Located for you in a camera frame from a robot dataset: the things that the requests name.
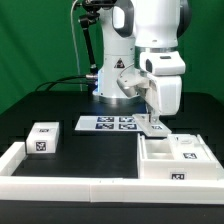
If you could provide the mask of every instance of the black table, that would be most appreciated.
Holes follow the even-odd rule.
[[[34,92],[0,116],[0,153],[25,141],[33,124],[59,121],[60,138],[52,155],[29,155],[15,176],[136,178],[137,133],[80,132],[80,115],[129,116],[144,103],[108,105],[87,93]],[[173,133],[200,134],[224,163],[224,107],[212,96],[184,93],[180,110],[162,117]],[[137,203],[0,201],[0,223],[223,223],[224,206]]]

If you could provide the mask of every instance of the green wall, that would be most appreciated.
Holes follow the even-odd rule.
[[[190,1],[192,23],[179,40],[187,64],[183,90],[210,93],[224,103],[223,0]],[[72,0],[0,1],[0,113],[39,84],[76,75],[70,9]],[[74,16],[76,23],[78,9]],[[79,24],[75,26],[81,74],[88,58]],[[91,27],[97,64],[102,64],[100,26]],[[80,90],[80,86],[55,89]]]

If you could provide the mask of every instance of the white block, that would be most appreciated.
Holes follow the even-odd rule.
[[[26,140],[27,153],[55,153],[59,137],[59,122],[39,122]]]
[[[13,143],[0,158],[0,176],[11,176],[24,159],[25,155],[25,143]]]

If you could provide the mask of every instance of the white cube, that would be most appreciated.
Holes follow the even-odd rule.
[[[26,140],[27,154],[55,153],[59,137],[59,122],[38,122]]]

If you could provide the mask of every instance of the white compartment box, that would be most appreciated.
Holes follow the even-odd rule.
[[[27,154],[55,153],[59,137],[59,122],[38,122],[26,140]]]
[[[170,134],[163,140],[138,135],[137,160],[141,179],[217,180],[222,169],[200,135]]]

